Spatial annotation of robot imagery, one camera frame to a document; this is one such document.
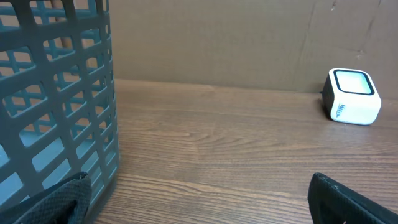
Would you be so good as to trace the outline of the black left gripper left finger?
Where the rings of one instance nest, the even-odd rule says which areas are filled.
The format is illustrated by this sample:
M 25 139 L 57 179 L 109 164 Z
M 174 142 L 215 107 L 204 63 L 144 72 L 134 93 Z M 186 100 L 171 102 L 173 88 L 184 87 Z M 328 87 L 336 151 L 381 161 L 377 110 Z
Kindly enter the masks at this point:
M 1 211 L 1 223 L 84 223 L 91 194 L 89 175 L 79 172 Z

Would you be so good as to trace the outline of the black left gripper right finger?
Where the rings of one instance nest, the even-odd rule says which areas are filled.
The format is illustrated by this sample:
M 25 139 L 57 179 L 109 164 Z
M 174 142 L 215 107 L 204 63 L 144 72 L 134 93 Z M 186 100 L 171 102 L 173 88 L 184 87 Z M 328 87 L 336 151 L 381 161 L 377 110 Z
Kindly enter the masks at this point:
M 308 204 L 316 224 L 397 223 L 397 214 L 316 172 L 308 188 Z

